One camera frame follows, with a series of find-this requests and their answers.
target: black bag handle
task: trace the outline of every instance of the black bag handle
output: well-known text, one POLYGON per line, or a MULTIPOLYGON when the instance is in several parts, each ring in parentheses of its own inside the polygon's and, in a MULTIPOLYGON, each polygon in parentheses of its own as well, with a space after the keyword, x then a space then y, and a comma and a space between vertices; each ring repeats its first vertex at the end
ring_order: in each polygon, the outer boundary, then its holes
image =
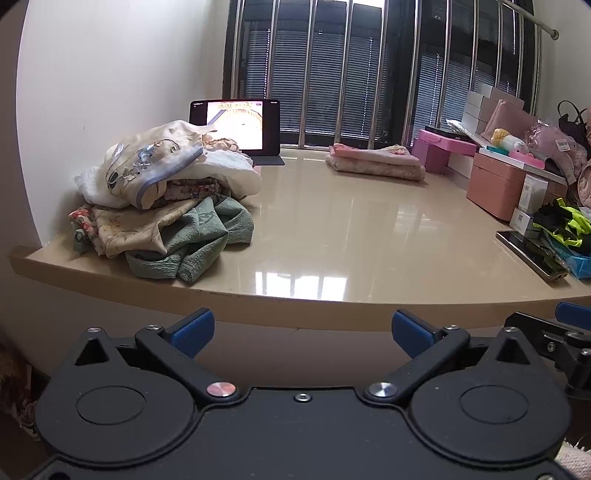
POLYGON ((570 103, 573 106, 574 110, 577 112, 577 120, 581 120, 581 123, 584 125, 585 122, 583 120, 583 114, 587 111, 587 109, 580 111, 577 108, 577 106, 573 102, 571 102, 570 100, 562 100, 562 102, 560 102, 558 104, 558 114, 562 117, 562 113, 560 113, 560 106, 565 102, 570 103))

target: tablet screen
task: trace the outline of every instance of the tablet screen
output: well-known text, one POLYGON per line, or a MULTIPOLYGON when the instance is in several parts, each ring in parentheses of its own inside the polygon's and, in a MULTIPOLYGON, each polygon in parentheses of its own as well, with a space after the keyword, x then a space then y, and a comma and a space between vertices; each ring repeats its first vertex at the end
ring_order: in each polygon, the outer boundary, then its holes
POLYGON ((207 124, 214 139, 231 138, 241 150, 262 150, 262 101, 209 102, 207 124))

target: black bag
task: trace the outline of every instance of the black bag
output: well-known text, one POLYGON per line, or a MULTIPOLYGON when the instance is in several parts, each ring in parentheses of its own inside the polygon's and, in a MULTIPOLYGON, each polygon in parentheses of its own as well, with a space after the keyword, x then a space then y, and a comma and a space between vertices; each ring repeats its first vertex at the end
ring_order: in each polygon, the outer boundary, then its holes
POLYGON ((560 115, 560 118, 558 119, 558 128, 560 128, 563 133, 573 137, 574 141, 587 150, 587 160, 589 160, 591 158, 591 145, 589 145, 587 140, 587 126, 583 120, 583 114, 586 111, 587 109, 581 112, 573 102, 562 100, 562 102, 558 104, 558 114, 560 115), (574 122, 569 122, 569 115, 567 113, 564 115, 560 113, 560 106, 565 102, 570 103, 577 112, 577 118, 574 122))

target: blue gripper pad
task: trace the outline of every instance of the blue gripper pad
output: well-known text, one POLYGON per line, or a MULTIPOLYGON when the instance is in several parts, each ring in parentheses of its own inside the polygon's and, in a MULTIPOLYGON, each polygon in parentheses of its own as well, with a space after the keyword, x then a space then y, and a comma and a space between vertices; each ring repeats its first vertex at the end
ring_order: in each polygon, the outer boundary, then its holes
POLYGON ((213 338, 215 332, 213 313, 201 309, 185 317, 166 330, 170 344, 189 358, 194 358, 213 338))
POLYGON ((567 301, 561 301, 554 312, 556 320, 573 327, 591 330, 591 309, 581 305, 575 305, 567 301))
POLYGON ((419 356, 436 341, 433 332, 425 330, 421 322, 407 312, 397 311, 392 317, 392 338, 411 358, 419 356))

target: beige countertop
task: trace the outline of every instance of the beige countertop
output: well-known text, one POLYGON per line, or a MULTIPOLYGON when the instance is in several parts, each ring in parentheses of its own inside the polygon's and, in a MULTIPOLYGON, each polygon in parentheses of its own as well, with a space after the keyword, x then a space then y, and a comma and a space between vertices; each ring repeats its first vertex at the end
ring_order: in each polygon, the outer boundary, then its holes
POLYGON ((243 204, 255 232, 194 285, 135 278, 124 259, 71 249, 69 233, 11 256, 26 277, 163 312, 209 307, 219 320, 307 329, 389 330, 404 307, 437 325, 501 325, 521 310, 551 317, 591 284, 547 284, 495 239, 508 228, 443 176, 425 183, 335 172, 324 153, 284 150, 243 204))

